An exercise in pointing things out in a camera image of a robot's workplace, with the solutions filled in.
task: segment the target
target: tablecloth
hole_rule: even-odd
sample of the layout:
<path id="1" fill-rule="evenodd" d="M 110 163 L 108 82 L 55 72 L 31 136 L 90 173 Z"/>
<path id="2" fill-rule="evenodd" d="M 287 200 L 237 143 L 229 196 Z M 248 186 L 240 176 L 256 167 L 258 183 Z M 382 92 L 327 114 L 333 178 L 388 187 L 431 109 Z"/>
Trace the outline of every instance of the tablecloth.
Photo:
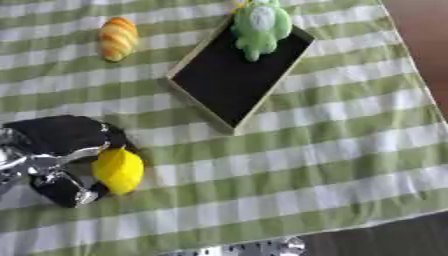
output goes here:
<path id="1" fill-rule="evenodd" d="M 164 75 L 232 1 L 2 0 L 1 122 L 106 120 L 148 168 L 136 192 L 78 209 L 15 186 L 0 201 L 0 254 L 155 255 L 447 209 L 447 127 L 382 4 L 281 4 L 317 41 L 241 134 L 226 136 Z M 98 28 L 113 16 L 141 37 L 120 63 L 98 55 Z"/>

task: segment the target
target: wooden tray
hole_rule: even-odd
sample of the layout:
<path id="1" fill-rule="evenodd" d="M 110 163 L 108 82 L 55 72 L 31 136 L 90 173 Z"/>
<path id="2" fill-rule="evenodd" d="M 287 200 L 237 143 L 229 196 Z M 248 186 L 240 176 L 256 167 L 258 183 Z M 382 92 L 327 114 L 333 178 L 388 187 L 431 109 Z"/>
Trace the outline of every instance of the wooden tray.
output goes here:
<path id="1" fill-rule="evenodd" d="M 313 37 L 298 27 L 277 50 L 248 62 L 235 47 L 229 17 L 167 74 L 217 128 L 235 134 L 300 60 Z"/>

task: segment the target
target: croissant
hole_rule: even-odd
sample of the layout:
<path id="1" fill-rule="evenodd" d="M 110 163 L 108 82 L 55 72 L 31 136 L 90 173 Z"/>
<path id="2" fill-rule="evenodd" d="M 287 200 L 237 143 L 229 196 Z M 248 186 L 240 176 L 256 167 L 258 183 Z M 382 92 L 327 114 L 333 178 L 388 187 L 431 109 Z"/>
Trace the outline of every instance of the croissant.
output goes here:
<path id="1" fill-rule="evenodd" d="M 136 26 L 122 17 L 114 17 L 100 29 L 102 55 L 109 61 L 120 61 L 131 54 L 138 44 Z"/>

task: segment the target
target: green plush toy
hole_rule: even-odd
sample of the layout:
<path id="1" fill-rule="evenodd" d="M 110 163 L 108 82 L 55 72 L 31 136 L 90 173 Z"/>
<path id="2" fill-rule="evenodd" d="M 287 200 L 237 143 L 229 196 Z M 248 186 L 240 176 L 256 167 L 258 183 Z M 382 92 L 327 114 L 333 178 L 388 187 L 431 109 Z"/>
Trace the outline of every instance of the green plush toy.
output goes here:
<path id="1" fill-rule="evenodd" d="M 237 10 L 232 26 L 238 38 L 236 47 L 252 62 L 257 61 L 260 54 L 274 52 L 277 41 L 286 38 L 291 30 L 291 18 L 280 8 L 278 0 L 250 1 Z"/>

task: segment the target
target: metal part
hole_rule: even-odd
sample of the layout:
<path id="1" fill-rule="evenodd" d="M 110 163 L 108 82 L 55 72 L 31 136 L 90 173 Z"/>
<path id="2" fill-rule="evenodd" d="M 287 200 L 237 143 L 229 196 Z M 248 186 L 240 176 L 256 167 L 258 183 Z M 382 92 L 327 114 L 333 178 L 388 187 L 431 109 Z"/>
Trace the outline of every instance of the metal part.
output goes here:
<path id="1" fill-rule="evenodd" d="M 20 151 L 13 147 L 0 147 L 0 196 L 19 182 L 26 173 L 22 164 L 26 161 Z"/>
<path id="2" fill-rule="evenodd" d="M 101 153 L 101 151 L 107 149 L 109 146 L 110 146 L 110 142 L 106 141 L 103 145 L 101 145 L 99 147 L 79 149 L 69 155 L 57 157 L 56 162 L 57 162 L 57 165 L 65 165 L 65 164 L 68 164 L 75 160 L 79 160 L 84 157 L 97 156 L 99 153 Z"/>
<path id="3" fill-rule="evenodd" d="M 109 126 L 105 123 L 101 123 L 101 132 L 108 132 Z"/>
<path id="4" fill-rule="evenodd" d="M 29 166 L 28 174 L 37 176 L 49 175 L 60 167 L 58 157 L 48 154 L 28 156 L 26 165 Z"/>
<path id="5" fill-rule="evenodd" d="M 30 144 L 28 138 L 11 128 L 0 128 L 0 145 Z"/>
<path id="6" fill-rule="evenodd" d="M 204 247 L 182 250 L 159 256 L 300 256 L 305 252 L 305 243 L 297 236 L 257 242 Z"/>
<path id="7" fill-rule="evenodd" d="M 54 203 L 71 208 L 88 204 L 98 198 L 98 193 L 84 188 L 80 180 L 62 169 L 48 175 L 32 177 L 31 187 Z"/>

